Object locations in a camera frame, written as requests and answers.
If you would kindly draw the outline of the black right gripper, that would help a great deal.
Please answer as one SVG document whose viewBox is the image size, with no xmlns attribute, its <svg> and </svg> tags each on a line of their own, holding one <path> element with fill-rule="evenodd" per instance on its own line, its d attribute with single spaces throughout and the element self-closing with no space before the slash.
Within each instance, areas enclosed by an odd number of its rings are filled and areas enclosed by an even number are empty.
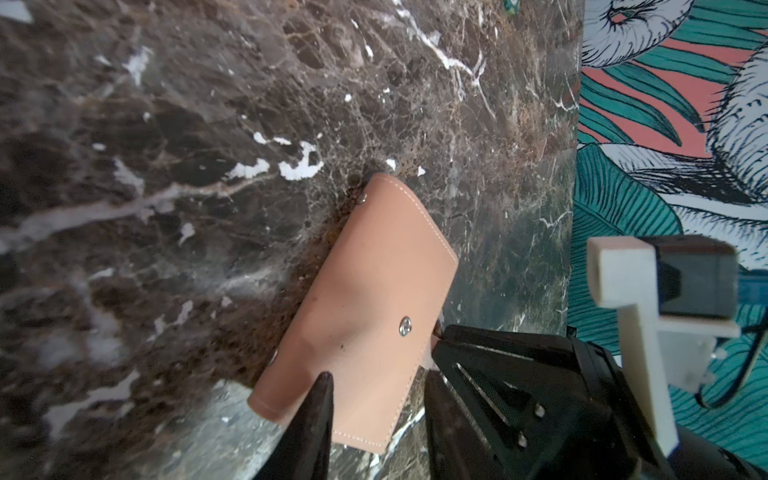
<svg viewBox="0 0 768 480">
<path fill-rule="evenodd" d="M 508 479 L 673 479 L 604 348 L 450 325 L 432 350 Z"/>
</svg>

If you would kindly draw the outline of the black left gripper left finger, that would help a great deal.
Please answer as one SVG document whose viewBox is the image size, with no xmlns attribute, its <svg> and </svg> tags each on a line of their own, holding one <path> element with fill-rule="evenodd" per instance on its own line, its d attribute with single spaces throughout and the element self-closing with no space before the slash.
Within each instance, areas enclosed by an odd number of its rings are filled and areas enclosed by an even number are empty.
<svg viewBox="0 0 768 480">
<path fill-rule="evenodd" d="M 333 435 L 334 381 L 322 372 L 253 480 L 328 478 Z"/>
</svg>

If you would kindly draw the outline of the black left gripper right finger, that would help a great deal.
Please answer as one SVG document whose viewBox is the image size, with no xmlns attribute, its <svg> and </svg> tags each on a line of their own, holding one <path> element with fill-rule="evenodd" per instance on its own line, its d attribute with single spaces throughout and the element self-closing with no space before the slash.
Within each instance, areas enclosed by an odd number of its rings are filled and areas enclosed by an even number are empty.
<svg viewBox="0 0 768 480">
<path fill-rule="evenodd" d="M 527 438 L 520 420 L 528 395 L 475 369 L 458 386 L 427 375 L 426 432 L 433 479 L 526 479 Z"/>
</svg>

